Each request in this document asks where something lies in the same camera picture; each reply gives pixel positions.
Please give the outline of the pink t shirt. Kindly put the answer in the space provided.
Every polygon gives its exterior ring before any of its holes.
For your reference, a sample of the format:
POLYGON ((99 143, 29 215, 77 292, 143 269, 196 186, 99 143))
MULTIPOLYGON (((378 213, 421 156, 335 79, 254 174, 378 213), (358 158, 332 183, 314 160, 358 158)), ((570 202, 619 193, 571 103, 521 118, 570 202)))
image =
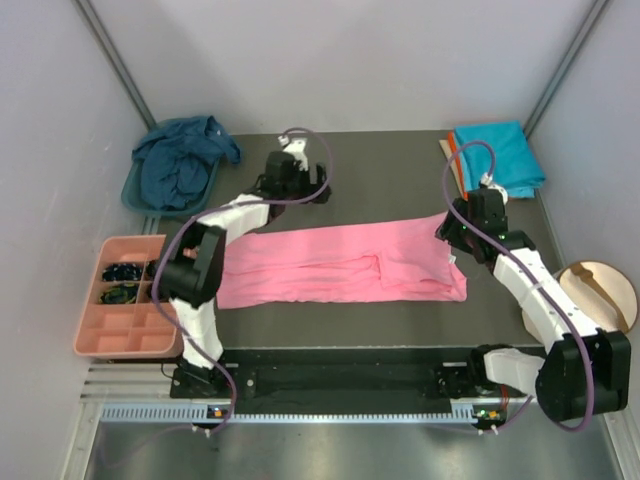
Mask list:
POLYGON ((466 278, 435 236, 444 218, 247 234, 226 248, 217 306, 463 302, 466 278))

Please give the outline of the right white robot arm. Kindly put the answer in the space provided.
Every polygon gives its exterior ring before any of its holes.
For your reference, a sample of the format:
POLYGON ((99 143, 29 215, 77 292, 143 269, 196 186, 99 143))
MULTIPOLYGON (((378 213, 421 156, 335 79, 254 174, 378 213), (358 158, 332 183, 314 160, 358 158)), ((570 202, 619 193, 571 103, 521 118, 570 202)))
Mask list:
POLYGON ((621 331, 599 326, 562 289, 529 236, 508 225, 502 194, 487 187, 448 199, 437 239, 470 254, 517 301, 545 354, 503 344, 472 351, 466 380, 487 396, 501 385, 536 399, 544 414, 580 428, 595 415, 628 405, 631 344, 621 331))

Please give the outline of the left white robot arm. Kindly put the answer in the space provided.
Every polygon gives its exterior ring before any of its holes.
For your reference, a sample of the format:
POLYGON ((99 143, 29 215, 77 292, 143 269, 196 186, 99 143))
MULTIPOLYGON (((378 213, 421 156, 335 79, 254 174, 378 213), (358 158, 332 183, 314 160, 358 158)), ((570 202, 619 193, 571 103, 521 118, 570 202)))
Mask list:
POLYGON ((288 205, 324 204, 331 189, 326 167, 310 172, 306 141, 295 138, 271 152, 265 171, 234 200, 189 220, 164 244, 152 292, 175 311, 184 350, 174 381, 216 396, 227 374, 218 360, 224 351, 216 327, 214 303, 222 283, 226 247, 280 216, 288 205))

